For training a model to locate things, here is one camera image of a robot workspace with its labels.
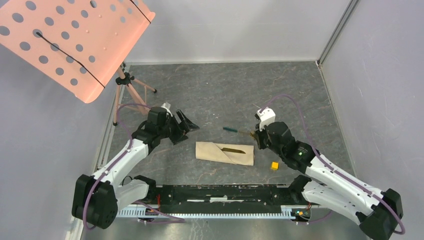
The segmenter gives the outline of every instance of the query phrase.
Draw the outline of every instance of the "yellow cube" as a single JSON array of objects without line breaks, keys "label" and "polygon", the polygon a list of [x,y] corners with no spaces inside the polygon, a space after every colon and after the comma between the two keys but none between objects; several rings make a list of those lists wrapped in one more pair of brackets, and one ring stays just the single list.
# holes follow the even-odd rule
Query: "yellow cube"
[{"label": "yellow cube", "polygon": [[278,169],[278,162],[273,161],[272,164],[271,164],[271,169],[277,170]]}]

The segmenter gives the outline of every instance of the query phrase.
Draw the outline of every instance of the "beige cloth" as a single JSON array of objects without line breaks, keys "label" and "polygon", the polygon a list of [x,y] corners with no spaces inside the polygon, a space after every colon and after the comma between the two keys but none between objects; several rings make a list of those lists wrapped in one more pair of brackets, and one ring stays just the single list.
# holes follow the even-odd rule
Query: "beige cloth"
[{"label": "beige cloth", "polygon": [[[245,153],[222,151],[221,149],[223,148],[237,149]],[[227,164],[253,166],[255,158],[253,149],[254,147],[251,145],[220,144],[197,141],[196,158]]]}]

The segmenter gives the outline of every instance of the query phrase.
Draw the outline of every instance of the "gray mat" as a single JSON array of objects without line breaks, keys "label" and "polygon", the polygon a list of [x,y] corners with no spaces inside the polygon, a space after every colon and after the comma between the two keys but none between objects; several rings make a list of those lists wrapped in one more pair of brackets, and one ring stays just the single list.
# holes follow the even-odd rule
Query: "gray mat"
[{"label": "gray mat", "polygon": [[[314,62],[256,62],[132,66],[130,72],[156,88],[149,92],[147,103],[171,104],[171,111],[181,109],[200,130],[189,139],[172,145],[169,139],[136,165],[130,176],[143,175],[158,184],[277,184],[290,183],[299,173],[285,166],[270,150],[259,150],[253,139],[222,130],[223,126],[253,130],[256,111],[280,93],[292,95],[300,104],[318,150],[328,159],[353,173],[340,130],[319,70]],[[144,88],[134,84],[144,95]],[[122,103],[131,103],[125,91]],[[287,98],[270,106],[276,120],[285,122],[293,136],[306,142],[298,111]],[[133,132],[146,119],[139,112],[123,109],[121,119]],[[109,158],[115,156],[128,140],[118,126]],[[254,166],[233,165],[196,159],[195,142],[255,145]],[[272,162],[278,170],[271,170]]]}]

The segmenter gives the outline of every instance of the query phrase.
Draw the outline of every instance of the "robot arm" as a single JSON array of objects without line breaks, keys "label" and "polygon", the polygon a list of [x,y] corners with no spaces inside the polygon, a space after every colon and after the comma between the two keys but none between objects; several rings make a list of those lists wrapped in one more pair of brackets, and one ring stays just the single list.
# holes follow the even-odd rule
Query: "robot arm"
[{"label": "robot arm", "polygon": [[148,195],[149,186],[156,182],[143,176],[136,176],[130,183],[120,183],[141,160],[147,157],[161,142],[169,138],[177,144],[188,139],[186,134],[199,127],[192,123],[180,110],[178,123],[169,110],[168,103],[161,107],[152,107],[147,120],[132,133],[132,139],[102,169],[93,175],[81,175],[75,184],[72,215],[83,219],[84,206],[90,190],[95,186],[87,208],[87,222],[106,229],[114,221],[117,213],[137,200]]},{"label": "robot arm", "polygon": [[295,140],[284,122],[275,122],[272,109],[257,111],[255,116],[260,123],[253,136],[259,149],[272,150],[289,168],[304,174],[290,185],[293,198],[305,199],[344,215],[374,240],[390,238],[398,222],[378,199],[386,202],[402,218],[401,196],[396,191],[389,188],[383,192],[360,181],[319,151],[315,153],[309,144]]}]

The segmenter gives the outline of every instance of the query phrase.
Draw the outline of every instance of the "perforated stand desk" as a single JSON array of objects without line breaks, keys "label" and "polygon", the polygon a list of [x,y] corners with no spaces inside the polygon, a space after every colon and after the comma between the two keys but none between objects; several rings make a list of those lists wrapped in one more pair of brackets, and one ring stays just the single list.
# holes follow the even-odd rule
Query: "perforated stand desk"
[{"label": "perforated stand desk", "polygon": [[141,0],[10,0],[0,16],[2,45],[90,103],[155,13]]}]

